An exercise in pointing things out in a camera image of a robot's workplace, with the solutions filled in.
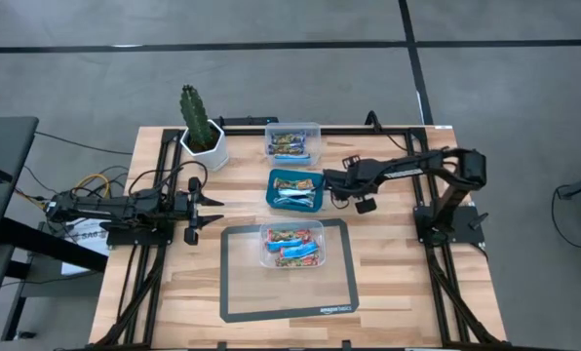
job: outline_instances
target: amazon basics logo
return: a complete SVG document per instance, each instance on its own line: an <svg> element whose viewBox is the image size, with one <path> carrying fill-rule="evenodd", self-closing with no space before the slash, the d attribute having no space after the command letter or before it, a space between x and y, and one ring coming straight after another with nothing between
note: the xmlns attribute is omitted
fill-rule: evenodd
<svg viewBox="0 0 581 351"><path fill-rule="evenodd" d="M351 306L336 306L336 307L323 307L321 308L321 313L330 314L334 312L347 312L351 311Z"/></svg>

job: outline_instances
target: metal bracket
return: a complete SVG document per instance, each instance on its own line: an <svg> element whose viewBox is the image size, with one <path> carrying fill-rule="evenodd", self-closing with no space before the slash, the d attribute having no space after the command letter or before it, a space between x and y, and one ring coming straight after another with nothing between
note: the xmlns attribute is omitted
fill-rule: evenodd
<svg viewBox="0 0 581 351"><path fill-rule="evenodd" d="M414 222L416 223L416 235L420 243L432 240L434 232L431 228L431 221L434 210L428 206L414 208ZM480 225L470 225L479 220L479 213L476 207L460 206L453 213L453 232L448 234L451 243L479 244L485 241L484 232Z"/></svg>
<svg viewBox="0 0 581 351"><path fill-rule="evenodd" d="M134 229L111 229L106 238L106 245L142 245L142 246L162 246L172 243L174 230L169 228L156 228L152 231L149 228Z"/></svg>

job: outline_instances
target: cable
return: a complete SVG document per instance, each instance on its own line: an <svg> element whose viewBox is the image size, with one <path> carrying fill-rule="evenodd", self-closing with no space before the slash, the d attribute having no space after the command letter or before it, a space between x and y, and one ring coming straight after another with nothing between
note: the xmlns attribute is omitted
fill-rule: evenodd
<svg viewBox="0 0 581 351"><path fill-rule="evenodd" d="M74 188L81 188L83 187L83 183L88 181L88 180L93 180L95 178L100 178L102 180L104 180L104 186L106 186L106 188L104 189L104 194L101 196L103 198L106 197L106 195L108 195L108 190L110 188L110 183L108 182L108 178L106 177L106 175L101 175L101 174L92 174L92 175L87 175L85 176L81 181L78 182L78 184L76 184L76 186Z"/></svg>
<svg viewBox="0 0 581 351"><path fill-rule="evenodd" d="M485 256L485 260L489 262L489 257L487 256L487 253L485 252L484 249L482 249L482 247L479 246L479 244L470 243L470 245L472 245L473 248L477 249L480 253L482 253Z"/></svg>
<svg viewBox="0 0 581 351"><path fill-rule="evenodd" d="M107 171L113 170L113 169L122 169L125 170L125 173L119 174L116 177L114 177L114 179L117 179L118 177L122 176L122 175L127 175L128 174L128 168L126 168L126 166L121 166L121 165L115 165L115 166L110 166L107 167L105 169L103 169L102 171L98 172L98 174L103 175L105 174ZM87 186L89 185L92 181L94 181L93 179L87 180L85 183L82 184L82 186Z"/></svg>
<svg viewBox="0 0 581 351"><path fill-rule="evenodd" d="M33 179L35 179L35 181L37 181L37 183L38 183L38 184L39 184L41 187L43 187L44 189L46 189L46 190L48 190L48 191L50 191L50 192L53 192L53 193L55 193L55 194L58 194L58 192L57 192L55 189L51 189L51 188L49 188L48 186L44 185L44 183L42 183L42 182L41 182L41 180L39 180L39 179L37 178L37 176L35 175L35 173L34 173L33 171L31 171L31 170L30 170L30 168L28 168L28 166L24 166L24 169L25 169L25 170L27 170L27 171L30 173L30 176L32 176L32 177L33 177Z"/></svg>
<svg viewBox="0 0 581 351"><path fill-rule="evenodd" d="M401 146L401 145L400 145L398 142L396 142L396 141L395 141L395 140L394 140L394 139L393 139L391 136L389 136L389 135L386 135L386 136L387 136L387 137L390 139L390 141L392 141L392 142L393 142L395 145L397 145L397 147L399 147L399 148L400 148L400 149L402 149L403 151L407 152L407 149L406 149L406 148L404 148L404 147L402 147L402 146Z"/></svg>
<svg viewBox="0 0 581 351"><path fill-rule="evenodd" d="M85 274L85 275L81 275L81 276L76 276L76 277L65 277L65 278L57 278L57 279L51 279L51 280L47 280L47 281L43 281L43 282L26 282L26 281L19 281L19 282L12 282L12 283L7 283L7 284L3 284L0 286L0 290L4 287L13 285L13 284L34 284L34 285L42 285L42 284L48 284L48 283L52 283L52 282L59 282L59 281L66 281L66 280L73 280L73 279L79 279L79 278L84 278L84 277L89 277L95 274L98 274L100 272L92 272L91 274Z"/></svg>
<svg viewBox="0 0 581 351"><path fill-rule="evenodd" d="M346 200L345 205L343 205L342 207L338 207L333 200L333 193L331 191L329 192L329 200L331 201L331 204L339 210L343 210L343 209L346 209L347 207L349 207L349 199Z"/></svg>
<svg viewBox="0 0 581 351"><path fill-rule="evenodd" d="M122 295L119 297L119 306L117 307L117 319L119 319L122 314L122 306L124 305L124 296L126 295L126 287L128 286L128 280L131 276L131 267L133 265L133 258L135 258L136 245L133 245L133 250L131 251L131 256L128 258L128 268L126 268L126 277L124 278L124 287L122 288Z"/></svg>
<svg viewBox="0 0 581 351"><path fill-rule="evenodd" d="M172 168L172 169L167 169L167 170L149 170L149 171L145 171L142 174L138 175L137 178L135 178L135 181L133 181L133 183L131 184L131 186L128 188L128 196L133 196L133 187L135 187L135 184L145 175L147 174L151 174L153 172L170 172L170 174L165 177L163 180L161 180L160 183L158 183L158 185L154 186L154 188L158 191L158 193L161 193L163 190L163 186L165 186L165 183L168 182L173 175L177 174L178 172L182 171L182 169L184 168L184 166L189 165L189 164L195 164L195 165L200 165L202 166L202 168L204 169L204 181L202 181L202 186L200 187L200 189L204 189L204 186L206 186L206 183L209 181L209 171L207 170L206 166L204 166L204 164L202 164L201 162L198 161L186 161L186 162L182 162L181 164L177 165L176 167Z"/></svg>
<svg viewBox="0 0 581 351"><path fill-rule="evenodd" d="M117 181L116 179L111 179L111 180L110 180L108 183L109 183L109 184L111 184L111 183L115 183L115 184L117 184L117 185L121 186L123 189L125 189L125 187L124 187L124 184L122 184L121 182ZM104 188L104 186L106 186L106 184L103 184L103 185L101 185L101 186L97 187L96 189L92 190L92 191L91 191L91 194L97 195L97 196L99 197L99 194L98 194L98 192L99 192L99 191L100 191L102 188ZM108 195L109 195L109 197L111 197L111 198L113 197L113 196L112 196L112 194L111 194L111 189L109 189L109 190L108 190Z"/></svg>
<svg viewBox="0 0 581 351"><path fill-rule="evenodd" d="M557 230L557 233L571 246L581 249L581 245L578 244L574 244L572 243L570 240L568 240L565 235L563 235L563 233L560 231L560 228L557 226L557 221L555 220L555 198L559 197L560 195L560 189L567 187L568 185L560 185L558 187L555 188L555 191L553 191L553 200L551 200L551 219L553 220L553 225L555 226L555 230Z"/></svg>
<svg viewBox="0 0 581 351"><path fill-rule="evenodd" d="M67 236L69 239L72 240L72 243L78 245L78 242L76 241L76 239L74 239L74 237L69 233L69 230L67 230L67 226L63 225L63 223L58 223L58 224L61 226L62 229L55 229L52 225L50 225L49 221L46 221L46 225L48 225L50 232L53 233L54 236L57 236L57 234L62 230L63 235L59 236L60 239L62 239L64 236Z"/></svg>
<svg viewBox="0 0 581 351"><path fill-rule="evenodd" d="M115 165L115 166L107 167L98 173L103 175L104 173L106 173L106 171L110 171L112 169L122 169L122 170L126 171L126 175L128 174L128 171L129 171L128 167L126 167L126 166Z"/></svg>
<svg viewBox="0 0 581 351"><path fill-rule="evenodd" d="M39 210L41 210L42 212L44 211L44 204L42 204L40 201L35 200L35 199L33 199L33 197L30 197L30 196L24 194L23 191L19 190L18 188L15 188L14 191L16 192L16 194L20 195L22 198L28 200L28 202L30 202L31 204L38 207Z"/></svg>
<svg viewBox="0 0 581 351"><path fill-rule="evenodd" d="M62 137L51 136L49 134L42 133L42 132L35 132L35 134L36 135L39 135L39 136L43 136L43 137L51 137L51 138L56 139L56 140L60 140L60 141L63 141L63 142L67 142L67 143L70 143L72 145L76 145L76 146L80 146L80 147L85 147L85 148L92 149L92 150L95 150L95 151L108 152L108 153L117 154L117 155L128 155L128 156L132 156L133 155L132 152L114 151L114 150L108 150L108 149L103 149L103 148L99 148L99 147L93 147L93 146L89 146L89 145L82 144L80 142L67 140L67 139L64 139Z"/></svg>
<svg viewBox="0 0 581 351"><path fill-rule="evenodd" d="M70 197L71 199L74 199L74 198L72 197L72 195L74 195L74 196L78 196L78 195L76 195L76 192L77 192L78 190L85 190L85 191L88 191L88 192L89 192L89 194L87 195L88 197L89 197L90 195L93 195L93 194L94 194L94 192L93 192L92 190L89 190L88 188L86 188L86 187L82 187L82 186L79 186L79 187L73 187L73 188L71 188L71 189L69 189L69 190L65 190L65 191L63 191L63 192L68 192L68 193L69 193L69 197Z"/></svg>

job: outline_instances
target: table leg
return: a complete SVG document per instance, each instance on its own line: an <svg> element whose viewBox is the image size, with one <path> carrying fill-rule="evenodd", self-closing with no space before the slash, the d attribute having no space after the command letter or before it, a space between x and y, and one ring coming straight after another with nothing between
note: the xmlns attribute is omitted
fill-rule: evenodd
<svg viewBox="0 0 581 351"><path fill-rule="evenodd" d="M25 279L29 269L30 264L28 263L10 260L5 275L10 278Z"/></svg>
<svg viewBox="0 0 581 351"><path fill-rule="evenodd" d="M0 220L0 244L48 255L63 262L104 272L107 257L12 219Z"/></svg>

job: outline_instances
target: cactus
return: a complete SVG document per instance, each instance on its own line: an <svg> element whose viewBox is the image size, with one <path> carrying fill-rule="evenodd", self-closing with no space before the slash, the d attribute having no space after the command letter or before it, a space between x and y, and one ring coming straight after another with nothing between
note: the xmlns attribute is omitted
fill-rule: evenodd
<svg viewBox="0 0 581 351"><path fill-rule="evenodd" d="M180 110L182 111L182 118L184 118L184 122L186 122L186 126L189 129L191 142L201 146L202 151L213 148L216 140L209 125L206 108L204 108L204 103L197 90L190 85L182 87Z"/></svg>

